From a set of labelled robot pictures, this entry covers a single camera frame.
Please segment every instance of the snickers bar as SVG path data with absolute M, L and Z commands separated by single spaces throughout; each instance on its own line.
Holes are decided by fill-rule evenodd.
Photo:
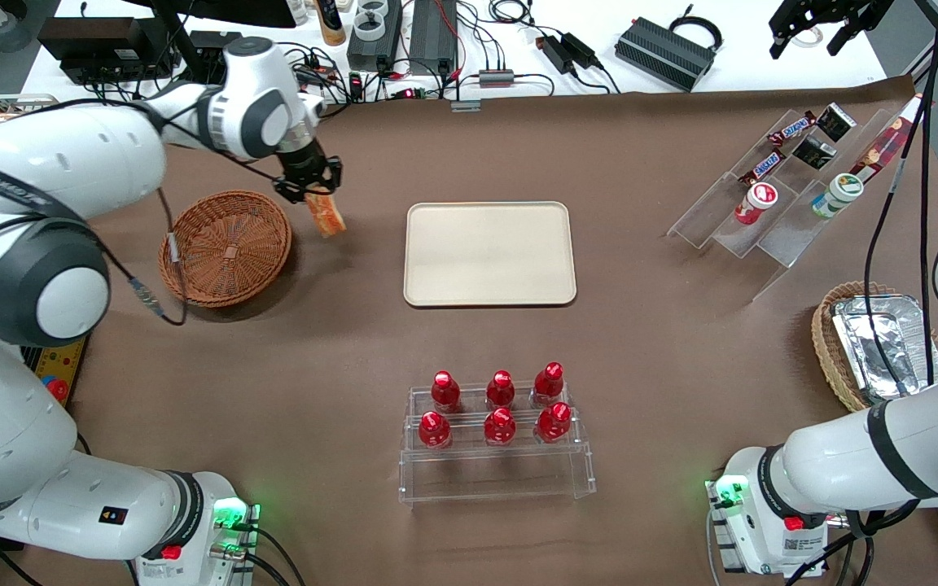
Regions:
M 803 118 L 798 119 L 796 122 L 793 122 L 786 129 L 779 130 L 777 133 L 766 134 L 766 138 L 777 146 L 784 146 L 784 143 L 790 141 L 792 138 L 798 136 L 798 133 L 808 129 L 810 126 L 816 124 L 816 116 L 812 112 L 805 112 Z
M 777 168 L 778 164 L 784 163 L 784 155 L 781 151 L 774 148 L 774 152 L 770 156 L 767 156 L 766 159 L 762 160 L 762 163 L 756 164 L 755 169 L 744 173 L 743 177 L 737 179 L 744 183 L 744 185 L 752 186 L 755 183 L 759 182 L 762 177 L 766 177 L 770 171 Z

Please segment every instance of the acrylic stand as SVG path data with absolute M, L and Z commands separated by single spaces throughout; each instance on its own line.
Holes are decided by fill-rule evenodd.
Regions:
M 766 134 L 784 129 L 802 116 L 800 112 L 788 111 L 668 230 L 668 234 L 678 234 L 695 248 L 701 248 L 708 244 L 708 241 L 714 240 L 733 252 L 738 259 L 743 259 L 753 249 L 759 248 L 771 259 L 776 260 L 777 272 L 756 293 L 755 298 L 779 278 L 784 277 L 786 271 L 803 255 L 805 248 L 809 247 L 820 234 L 820 230 L 830 221 L 813 212 L 810 207 L 813 198 L 823 193 L 827 183 L 836 175 L 848 172 L 863 155 L 863 149 L 866 149 L 892 120 L 889 111 L 879 110 L 866 124 L 857 123 L 857 126 L 849 130 L 837 143 L 832 142 L 822 130 L 814 127 L 779 147 L 787 159 L 762 179 L 777 188 L 777 203 L 763 212 L 755 223 L 740 223 L 734 216 L 734 209 L 747 193 L 747 186 L 738 181 L 738 178 L 755 168 L 756 164 L 769 156 L 774 149 L 774 145 L 766 140 Z M 791 154 L 810 134 L 838 149 L 834 159 L 819 170 Z
M 484 442 L 488 416 L 485 385 L 462 385 L 462 412 L 445 415 L 453 443 L 446 449 L 425 448 L 418 437 L 422 415 L 433 410 L 429 387 L 410 389 L 405 434 L 401 443 L 401 503 L 485 501 L 518 496 L 573 496 L 596 491 L 592 448 L 585 424 L 563 385 L 562 401 L 571 405 L 570 431 L 554 443 L 533 438 L 540 409 L 529 404 L 531 381 L 514 382 L 511 412 L 516 438 L 492 448 Z

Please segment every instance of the brown tablecloth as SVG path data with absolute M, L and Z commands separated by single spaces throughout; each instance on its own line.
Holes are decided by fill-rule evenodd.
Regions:
M 79 430 L 100 457 L 227 476 L 263 504 L 265 529 L 310 586 L 710 584 L 703 481 L 734 450 L 844 415 L 814 356 L 810 316 L 827 290 L 861 277 L 890 173 L 755 303 L 770 263 L 697 251 L 665 233 L 787 108 L 837 100 L 866 119 L 912 92 L 896 79 L 822 92 L 495 100 L 468 115 L 421 101 L 351 107 L 320 128 L 325 149 L 346 163 L 339 204 L 349 232 L 324 241 L 305 208 L 284 204 L 300 238 L 297 263 L 246 307 L 198 312 L 181 329 L 116 278 L 75 396 Z M 911 164 L 874 265 L 879 282 L 914 295 L 917 186 Z M 176 212 L 219 190 L 270 192 L 218 156 L 182 149 L 169 151 L 164 188 Z M 507 199 L 569 207 L 576 301 L 409 307 L 407 208 Z M 931 210 L 936 250 L 938 164 Z M 166 294 L 154 198 L 95 224 Z M 938 305 L 933 319 L 938 330 Z M 440 368 L 464 382 L 497 368 L 527 378 L 550 360 L 565 364 L 591 435 L 594 496 L 399 503 L 409 386 Z M 268 548 L 263 555 L 279 561 Z M 118 562 L 41 549 L 15 559 L 47 586 L 129 579 Z M 19 583 L 0 563 L 0 585 Z M 870 585 L 889 584 L 938 585 L 937 512 L 878 538 Z

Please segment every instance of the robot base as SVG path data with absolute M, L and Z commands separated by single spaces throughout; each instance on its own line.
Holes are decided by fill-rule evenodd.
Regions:
M 250 586 L 252 574 L 245 562 L 209 557 L 208 551 L 213 545 L 249 546 L 249 534 L 219 524 L 226 520 L 258 524 L 258 505 L 246 505 L 230 482 L 215 472 L 195 472 L 194 478 L 204 490 L 201 522 L 178 559 L 133 560 L 140 586 Z
M 716 524 L 725 519 L 725 534 L 716 531 L 720 549 L 732 542 L 745 571 L 788 578 L 827 545 L 827 524 L 798 531 L 784 527 L 784 520 L 766 504 L 759 489 L 759 459 L 765 452 L 765 448 L 745 448 L 735 453 L 721 478 L 708 483 L 708 500 L 713 508 L 726 498 L 734 501 L 733 507 L 716 509 L 714 513 Z M 723 560 L 727 558 L 732 556 L 723 555 Z M 727 565 L 726 570 L 733 568 Z M 822 574 L 820 564 L 804 576 L 817 578 Z

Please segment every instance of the wicker basket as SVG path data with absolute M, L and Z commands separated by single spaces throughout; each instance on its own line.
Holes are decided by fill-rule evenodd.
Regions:
M 872 282 L 870 293 L 871 295 L 896 293 L 896 290 L 890 286 Z M 845 405 L 849 411 L 860 411 L 860 409 L 867 409 L 870 405 L 861 396 L 856 381 L 853 381 L 853 370 L 849 367 L 845 350 L 838 340 L 835 324 L 831 322 L 831 305 L 845 300 L 846 297 L 857 295 L 863 295 L 863 282 L 842 283 L 831 289 L 831 292 L 823 297 L 823 301 L 820 301 L 816 311 L 813 312 L 813 348 L 816 348 L 816 357 L 820 361 L 824 378 L 831 385 L 831 390 L 835 391 L 835 396 L 838 396 L 838 400 L 842 401 L 842 405 Z M 938 350 L 938 336 L 935 330 L 931 333 L 931 341 Z
M 173 231 L 186 278 L 186 297 L 204 308 L 239 304 L 277 278 L 291 250 L 291 224 L 269 197 L 225 190 L 197 201 L 179 215 Z M 180 283 L 161 241 L 157 268 L 178 298 Z

